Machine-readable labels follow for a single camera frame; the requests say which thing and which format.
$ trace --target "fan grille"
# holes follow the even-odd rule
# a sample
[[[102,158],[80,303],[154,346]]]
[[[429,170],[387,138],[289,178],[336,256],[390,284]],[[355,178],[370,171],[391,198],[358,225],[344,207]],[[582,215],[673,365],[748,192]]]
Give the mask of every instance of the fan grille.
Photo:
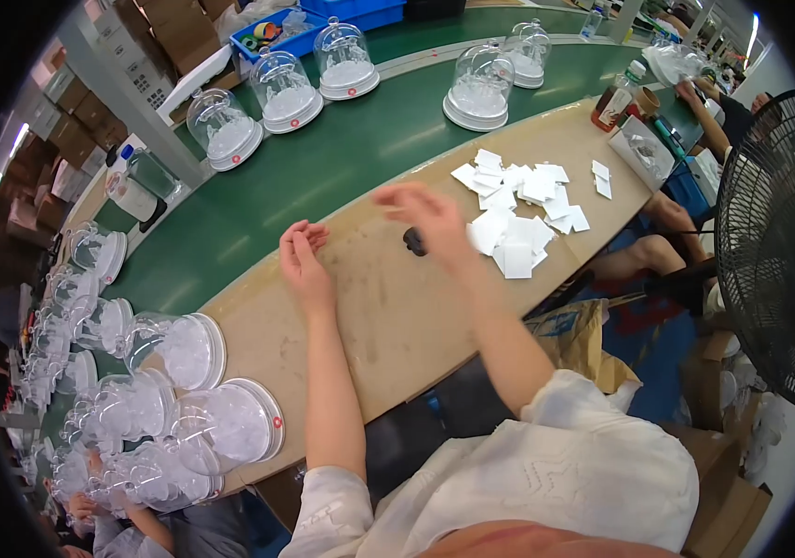
[[[723,171],[723,300],[758,373],[795,404],[795,91],[764,106]]]

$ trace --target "packaging bag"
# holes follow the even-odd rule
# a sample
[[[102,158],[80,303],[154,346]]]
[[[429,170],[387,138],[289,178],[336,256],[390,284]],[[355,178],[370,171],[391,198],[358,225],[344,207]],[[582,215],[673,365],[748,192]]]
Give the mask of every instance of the packaging bag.
[[[566,368],[593,381],[602,393],[614,394],[626,382],[642,385],[619,358],[602,350],[604,299],[584,300],[529,319],[525,326],[549,355],[556,368]],[[632,399],[635,389],[624,391]]]

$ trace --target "blue storage bin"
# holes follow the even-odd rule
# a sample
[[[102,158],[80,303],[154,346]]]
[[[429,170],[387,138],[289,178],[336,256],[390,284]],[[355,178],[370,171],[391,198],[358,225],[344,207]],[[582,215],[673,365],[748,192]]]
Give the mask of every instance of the blue storage bin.
[[[336,16],[345,21],[361,13],[378,12],[390,8],[395,0],[300,0],[301,9],[328,18]]]
[[[361,31],[392,25],[392,23],[397,23],[404,19],[404,4],[406,4],[406,0],[401,0],[398,4],[392,4],[392,6],[376,10],[375,12],[361,13],[345,21],[356,26]]]
[[[280,12],[272,13],[266,18],[258,20],[255,23],[252,23],[247,28],[241,29],[236,33],[233,33],[231,35],[231,44],[233,44],[233,48],[236,49],[236,51],[239,53],[240,56],[242,56],[244,60],[250,61],[254,64],[256,61],[258,61],[258,58],[260,58],[260,56],[249,51],[245,46],[243,46],[243,44],[239,41],[239,39],[242,39],[247,35],[251,35],[252,29],[256,28],[256,26],[258,26],[258,23],[269,21],[270,23],[276,25],[277,27],[282,26],[283,20],[286,19],[286,16],[289,15],[291,11],[292,11],[291,8],[287,8],[285,10],[280,10]],[[304,56],[305,54],[310,54],[311,51],[314,50],[314,39],[316,39],[317,35],[320,34],[320,31],[323,30],[324,27],[326,27],[327,22],[326,18],[324,17],[315,15],[310,12],[306,13],[307,17],[305,17],[305,21],[313,25],[314,28],[310,28],[304,33],[301,33],[300,35],[296,35],[295,37],[290,37],[284,40],[283,42],[278,43],[273,47],[272,50],[284,50],[288,53],[292,53],[295,56],[298,56],[299,58],[301,56]]]

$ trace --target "hand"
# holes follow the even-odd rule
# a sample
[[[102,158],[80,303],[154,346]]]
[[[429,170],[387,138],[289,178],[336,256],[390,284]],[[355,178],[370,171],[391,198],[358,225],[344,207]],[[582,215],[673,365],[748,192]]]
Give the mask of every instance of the hand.
[[[298,298],[305,318],[335,312],[332,281],[315,255],[326,244],[329,234],[324,225],[304,219],[280,237],[280,271]]]
[[[101,515],[105,511],[91,498],[85,496],[83,492],[76,492],[69,499],[69,513],[75,519],[88,519],[91,515]]]
[[[698,95],[695,93],[695,88],[692,86],[691,81],[682,80],[673,87],[673,90],[677,92],[677,95],[679,95],[683,101],[689,103],[689,106],[701,105],[701,99],[699,99]]]
[[[435,194],[421,182],[391,184],[372,194],[379,206],[390,206],[385,216],[413,225],[419,230],[426,252],[451,275],[461,273],[470,262],[477,262],[474,248],[465,233],[465,219],[457,202]]]

